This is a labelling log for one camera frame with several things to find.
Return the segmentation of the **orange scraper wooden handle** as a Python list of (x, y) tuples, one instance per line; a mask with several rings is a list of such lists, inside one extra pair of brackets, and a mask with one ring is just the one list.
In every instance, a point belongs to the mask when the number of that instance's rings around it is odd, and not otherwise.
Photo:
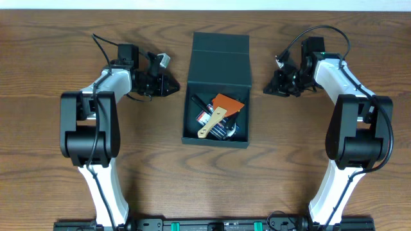
[(210, 120), (198, 131), (200, 139), (205, 139), (211, 129), (224, 118), (234, 115), (244, 104), (223, 94), (218, 94), (213, 101), (213, 113)]

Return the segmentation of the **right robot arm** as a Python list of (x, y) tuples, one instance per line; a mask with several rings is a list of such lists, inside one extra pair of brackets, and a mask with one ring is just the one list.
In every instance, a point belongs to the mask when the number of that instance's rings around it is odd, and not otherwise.
[(357, 183), (379, 170), (392, 154), (392, 100), (364, 87), (349, 70), (345, 56), (325, 50), (322, 37), (301, 43), (296, 66), (285, 49), (275, 58), (278, 70), (265, 94), (299, 97), (322, 88), (334, 103), (325, 138), (328, 167), (320, 188), (308, 204), (308, 217), (298, 230), (340, 230), (342, 212)]

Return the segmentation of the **precision screwdriver set case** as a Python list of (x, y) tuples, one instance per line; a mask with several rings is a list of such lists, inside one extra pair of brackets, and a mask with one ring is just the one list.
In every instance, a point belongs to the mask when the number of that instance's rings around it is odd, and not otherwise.
[[(209, 111), (212, 113), (213, 112), (213, 106), (212, 104), (208, 104), (207, 108), (209, 109)], [(200, 114), (197, 115), (196, 120), (197, 122), (201, 125), (204, 126), (206, 125), (210, 118), (211, 118), (211, 113), (207, 113), (205, 111), (202, 111)], [(240, 131), (240, 127), (234, 123), (234, 126), (230, 129), (226, 129), (225, 125), (228, 123), (229, 119), (228, 118), (224, 118), (223, 120), (221, 120), (218, 124), (216, 124), (211, 131), (209, 132), (209, 135), (211, 135), (212, 137), (223, 141), (226, 140), (230, 137), (233, 137), (237, 132)]]

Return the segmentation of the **dark green box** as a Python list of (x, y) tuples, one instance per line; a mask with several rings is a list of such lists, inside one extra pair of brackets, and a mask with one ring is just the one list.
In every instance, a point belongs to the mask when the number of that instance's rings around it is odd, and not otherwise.
[[(249, 146), (249, 105), (252, 75), (249, 36), (195, 32), (184, 104), (182, 143), (225, 148)], [(197, 131), (208, 115), (191, 99), (198, 96), (212, 109), (212, 100), (223, 94), (244, 104), (235, 114), (232, 136), (219, 139), (209, 134), (198, 138)]]

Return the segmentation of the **black yellow screwdriver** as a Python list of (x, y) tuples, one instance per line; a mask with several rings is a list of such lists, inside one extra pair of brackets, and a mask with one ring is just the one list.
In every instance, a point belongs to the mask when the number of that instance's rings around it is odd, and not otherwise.
[(225, 124), (225, 129), (226, 130), (232, 130), (233, 129), (233, 127), (236, 123), (236, 119), (237, 119), (238, 115), (239, 115), (239, 112), (237, 112), (237, 113), (233, 114), (232, 116), (230, 116), (229, 120)]

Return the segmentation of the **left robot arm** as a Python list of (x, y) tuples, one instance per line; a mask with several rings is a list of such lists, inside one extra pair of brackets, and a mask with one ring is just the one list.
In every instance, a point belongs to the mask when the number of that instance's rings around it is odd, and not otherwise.
[(117, 104), (135, 92), (148, 98), (179, 91), (166, 74), (166, 53), (118, 44), (118, 56), (89, 86), (60, 98), (60, 149), (85, 178), (96, 208), (92, 230), (131, 230), (129, 206), (121, 191), (116, 158), (121, 146)]

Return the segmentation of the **black handled claw hammer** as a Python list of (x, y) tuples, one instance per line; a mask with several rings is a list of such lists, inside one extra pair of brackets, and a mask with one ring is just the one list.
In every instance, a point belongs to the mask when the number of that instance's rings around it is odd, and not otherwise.
[(207, 105), (197, 96), (197, 95), (192, 95), (191, 96), (191, 100), (198, 106), (198, 107), (200, 107), (201, 109), (202, 109), (202, 111), (205, 111), (205, 112), (207, 112), (207, 113), (211, 113), (210, 111), (209, 111), (209, 109), (207, 108)]

